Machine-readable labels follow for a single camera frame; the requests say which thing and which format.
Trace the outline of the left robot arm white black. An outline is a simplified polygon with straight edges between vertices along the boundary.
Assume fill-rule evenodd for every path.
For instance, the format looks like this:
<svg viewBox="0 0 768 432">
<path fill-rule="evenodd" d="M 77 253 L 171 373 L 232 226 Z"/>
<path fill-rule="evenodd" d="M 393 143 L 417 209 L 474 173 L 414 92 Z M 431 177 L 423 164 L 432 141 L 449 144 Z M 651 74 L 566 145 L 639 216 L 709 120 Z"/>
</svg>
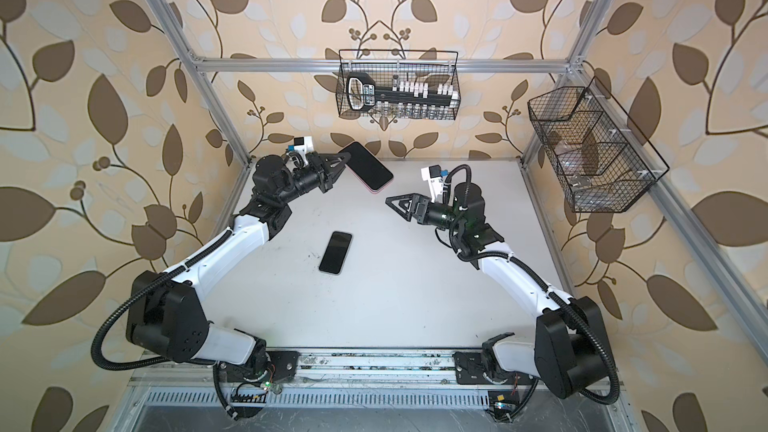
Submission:
<svg viewBox="0 0 768 432">
<path fill-rule="evenodd" d="M 251 199 L 229 227 L 183 261 L 134 280 L 130 297 L 96 332 L 90 349 L 94 364 L 125 371 L 165 362 L 218 362 L 251 379 L 269 372 L 265 340 L 211 323 L 201 302 L 246 256 L 277 236 L 291 216 L 291 201 L 315 189 L 331 190 L 349 159 L 345 152 L 296 151 L 259 159 Z M 104 355 L 103 342 L 121 317 L 127 319 L 127 340 L 154 357 L 116 362 Z"/>
</svg>

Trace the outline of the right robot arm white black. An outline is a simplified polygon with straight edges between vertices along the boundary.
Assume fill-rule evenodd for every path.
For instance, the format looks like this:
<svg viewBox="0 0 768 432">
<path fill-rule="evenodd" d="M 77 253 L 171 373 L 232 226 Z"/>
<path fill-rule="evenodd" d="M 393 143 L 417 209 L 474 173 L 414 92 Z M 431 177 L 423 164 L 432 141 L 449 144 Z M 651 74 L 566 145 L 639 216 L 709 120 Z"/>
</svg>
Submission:
<svg viewBox="0 0 768 432">
<path fill-rule="evenodd" d="M 471 168 L 422 171 L 428 195 L 390 196 L 386 205 L 407 222 L 446 232 L 447 246 L 463 263 L 493 279 L 534 321 L 530 343 L 502 333 L 481 346 L 485 381 L 504 384 L 527 375 L 559 398 L 580 394 L 612 405 L 620 397 L 618 369 L 602 313 L 587 298 L 575 298 L 521 260 L 488 222 L 481 188 Z"/>
</svg>

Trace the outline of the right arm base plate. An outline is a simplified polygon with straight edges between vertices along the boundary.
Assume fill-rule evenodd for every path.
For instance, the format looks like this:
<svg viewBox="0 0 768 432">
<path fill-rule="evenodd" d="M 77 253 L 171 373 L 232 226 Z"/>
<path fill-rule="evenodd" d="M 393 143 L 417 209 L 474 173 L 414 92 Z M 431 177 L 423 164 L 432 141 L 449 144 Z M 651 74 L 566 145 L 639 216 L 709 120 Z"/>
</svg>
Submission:
<svg viewBox="0 0 768 432">
<path fill-rule="evenodd" d="M 529 386 L 533 382 L 533 377 L 528 374 L 503 371 L 491 365 L 483 352 L 457 351 L 453 354 L 453 361 L 455 379 L 459 385 L 513 388 L 515 385 Z"/>
</svg>

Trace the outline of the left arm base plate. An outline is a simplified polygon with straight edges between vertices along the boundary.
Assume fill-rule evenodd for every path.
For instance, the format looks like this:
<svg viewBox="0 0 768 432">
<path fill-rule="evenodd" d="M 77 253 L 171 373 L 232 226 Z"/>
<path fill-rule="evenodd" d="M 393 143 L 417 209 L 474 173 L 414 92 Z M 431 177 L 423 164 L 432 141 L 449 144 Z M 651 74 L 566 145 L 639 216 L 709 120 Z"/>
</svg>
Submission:
<svg viewBox="0 0 768 432">
<path fill-rule="evenodd" d="M 243 364 L 224 362 L 214 367 L 220 381 L 226 383 L 280 382 L 292 379 L 297 371 L 297 351 L 254 350 Z"/>
</svg>

